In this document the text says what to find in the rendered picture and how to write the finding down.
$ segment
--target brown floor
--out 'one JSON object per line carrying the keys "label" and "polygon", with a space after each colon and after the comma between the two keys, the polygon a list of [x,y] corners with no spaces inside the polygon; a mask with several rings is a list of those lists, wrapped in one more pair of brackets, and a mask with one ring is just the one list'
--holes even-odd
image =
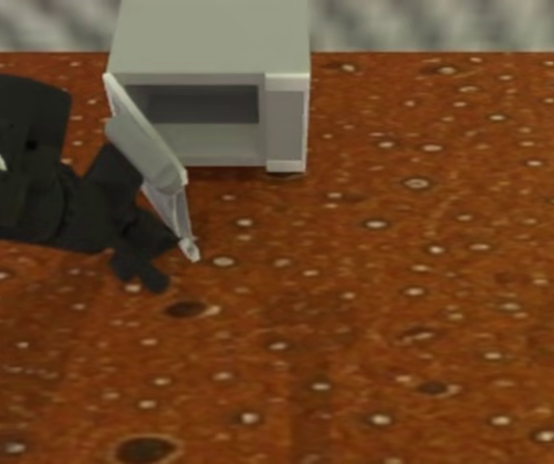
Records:
{"label": "brown floor", "polygon": [[[79,171],[104,65],[0,54]],[[191,170],[166,295],[0,246],[0,463],[554,463],[554,55],[313,66],[308,175]]]}

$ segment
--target cabinet door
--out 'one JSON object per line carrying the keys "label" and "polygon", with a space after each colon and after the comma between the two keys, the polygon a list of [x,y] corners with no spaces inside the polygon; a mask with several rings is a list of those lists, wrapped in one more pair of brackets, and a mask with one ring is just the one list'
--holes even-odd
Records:
{"label": "cabinet door", "polygon": [[143,176],[143,193],[181,239],[182,252],[190,261],[198,261],[186,194],[187,170],[115,76],[107,72],[102,80],[112,113],[105,128],[107,138]]}

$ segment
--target gray box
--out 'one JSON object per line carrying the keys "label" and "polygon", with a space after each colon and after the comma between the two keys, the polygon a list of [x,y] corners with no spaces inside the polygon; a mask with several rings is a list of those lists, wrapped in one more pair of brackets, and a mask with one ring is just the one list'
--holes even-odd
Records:
{"label": "gray box", "polygon": [[306,170],[307,0],[123,0],[107,73],[184,166]]}

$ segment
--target gray background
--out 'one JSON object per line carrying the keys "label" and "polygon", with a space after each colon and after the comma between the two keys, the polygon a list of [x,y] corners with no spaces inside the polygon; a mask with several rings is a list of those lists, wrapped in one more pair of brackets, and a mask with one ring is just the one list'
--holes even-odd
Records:
{"label": "gray background", "polygon": [[[554,0],[307,1],[317,51],[554,50]],[[0,51],[106,51],[119,2],[0,0]]]}

